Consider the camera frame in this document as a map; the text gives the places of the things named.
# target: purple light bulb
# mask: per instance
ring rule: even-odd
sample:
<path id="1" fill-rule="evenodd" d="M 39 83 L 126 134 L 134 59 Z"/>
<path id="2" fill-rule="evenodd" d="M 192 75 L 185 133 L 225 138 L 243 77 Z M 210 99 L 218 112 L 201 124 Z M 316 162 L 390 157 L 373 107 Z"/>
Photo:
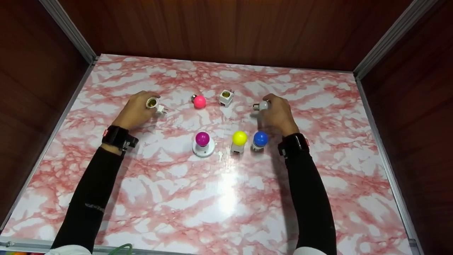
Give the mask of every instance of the purple light bulb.
<path id="1" fill-rule="evenodd" d="M 195 136 L 195 142 L 199 146 L 205 147 L 209 143 L 209 135 L 206 132 L 200 132 Z"/>

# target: brown wood panel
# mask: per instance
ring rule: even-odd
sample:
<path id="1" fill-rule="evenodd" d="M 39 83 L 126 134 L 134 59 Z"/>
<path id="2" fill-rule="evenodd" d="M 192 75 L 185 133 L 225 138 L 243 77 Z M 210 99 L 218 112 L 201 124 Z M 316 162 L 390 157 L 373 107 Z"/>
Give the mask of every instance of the brown wood panel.
<path id="1" fill-rule="evenodd" d="M 88 63 L 38 0 L 0 5 L 0 224 Z"/>
<path id="2" fill-rule="evenodd" d="M 439 1 L 362 80 L 425 254 L 453 254 L 453 1 Z"/>
<path id="3" fill-rule="evenodd" d="M 412 0 L 60 0 L 97 54 L 352 71 Z"/>

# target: human hand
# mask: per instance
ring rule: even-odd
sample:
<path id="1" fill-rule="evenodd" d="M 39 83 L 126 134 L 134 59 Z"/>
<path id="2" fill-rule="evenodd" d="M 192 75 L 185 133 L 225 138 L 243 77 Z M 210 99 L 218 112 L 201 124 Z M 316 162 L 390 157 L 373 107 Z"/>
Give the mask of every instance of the human hand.
<path id="1" fill-rule="evenodd" d="M 150 97 L 160 98 L 160 95 L 151 91 L 140 91 L 132 95 L 112 125 L 131 130 L 148 121 L 157 111 L 156 108 L 146 107 L 146 101 Z"/>
<path id="2" fill-rule="evenodd" d="M 283 136 L 299 133 L 288 100 L 274 94 L 266 95 L 263 100 L 270 102 L 270 109 L 260 111 L 269 125 L 278 128 Z"/>

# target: green cable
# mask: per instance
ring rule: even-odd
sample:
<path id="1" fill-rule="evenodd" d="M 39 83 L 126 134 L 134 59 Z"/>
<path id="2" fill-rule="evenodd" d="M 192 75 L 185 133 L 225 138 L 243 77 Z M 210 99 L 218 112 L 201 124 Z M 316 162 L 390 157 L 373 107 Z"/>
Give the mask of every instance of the green cable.
<path id="1" fill-rule="evenodd" d="M 117 251 L 119 251 L 125 247 L 129 247 L 129 250 L 127 251 L 127 255 L 131 255 L 132 254 L 132 244 L 121 245 L 120 247 L 115 248 L 113 251 L 109 252 L 109 255 L 114 255 Z"/>

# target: wristband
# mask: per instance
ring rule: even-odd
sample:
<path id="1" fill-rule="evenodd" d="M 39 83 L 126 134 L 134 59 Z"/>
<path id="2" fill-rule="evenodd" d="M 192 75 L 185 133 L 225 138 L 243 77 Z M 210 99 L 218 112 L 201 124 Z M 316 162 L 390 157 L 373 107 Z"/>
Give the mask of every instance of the wristband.
<path id="1" fill-rule="evenodd" d="M 297 156 L 300 152 L 310 152 L 308 140 L 301 133 L 294 133 L 283 137 L 278 145 L 279 153 L 285 159 Z"/>
<path id="2" fill-rule="evenodd" d="M 117 147 L 125 152 L 128 147 L 135 148 L 138 139 L 129 134 L 129 130 L 119 126 L 109 126 L 102 135 L 102 143 Z"/>

